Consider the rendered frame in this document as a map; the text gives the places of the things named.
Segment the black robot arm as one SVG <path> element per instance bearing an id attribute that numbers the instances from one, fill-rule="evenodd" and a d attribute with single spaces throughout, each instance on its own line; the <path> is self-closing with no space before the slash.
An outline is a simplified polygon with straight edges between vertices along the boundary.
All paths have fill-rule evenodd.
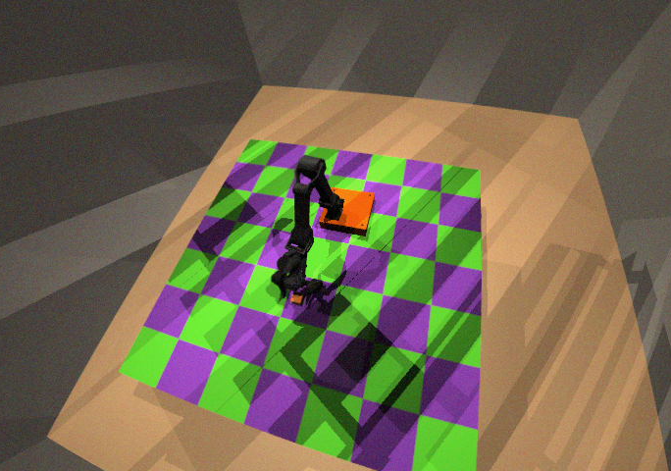
<path id="1" fill-rule="evenodd" d="M 320 207 L 328 210 L 326 218 L 339 220 L 343 211 L 344 199 L 332 192 L 326 179 L 326 162 L 324 159 L 303 155 L 294 168 L 295 182 L 292 187 L 294 193 L 294 228 L 285 245 L 288 252 L 277 261 L 278 270 L 289 273 L 284 279 L 284 289 L 297 291 L 305 285 L 303 273 L 293 274 L 292 270 L 306 265 L 307 252 L 314 243 L 313 230 L 309 224 L 310 195 L 314 187 L 320 194 Z M 309 184 L 300 182 L 300 173 L 309 178 Z M 298 246 L 294 246 L 295 244 Z"/>

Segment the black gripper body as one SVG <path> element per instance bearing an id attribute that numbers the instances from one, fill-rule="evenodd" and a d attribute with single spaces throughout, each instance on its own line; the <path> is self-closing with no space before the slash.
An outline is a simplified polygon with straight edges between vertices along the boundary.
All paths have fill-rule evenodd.
<path id="1" fill-rule="evenodd" d="M 301 273 L 301 272 L 302 272 L 302 273 L 303 273 L 303 276 L 304 276 L 304 281 L 305 281 L 305 278 L 306 278 L 306 275 L 305 275 L 306 268 L 307 268 L 307 265 L 302 266 L 302 267 L 297 267 L 297 268 L 295 268 L 294 270 L 292 270 L 292 273 L 293 273 L 293 274 L 298 274 L 298 273 Z M 271 276 L 271 283 L 281 284 L 281 283 L 284 281 L 285 278 L 286 278 L 286 274 L 283 274 L 283 273 L 281 273 L 281 272 L 278 270 L 277 272 L 275 272 L 275 273 Z M 323 282 L 322 282 L 321 280 L 312 279 L 311 282 L 309 282 L 309 281 L 305 281 L 305 286 L 308 287 L 308 290 L 309 290 L 310 292 L 319 293 L 319 291 L 320 291 L 321 288 L 323 287 Z"/>

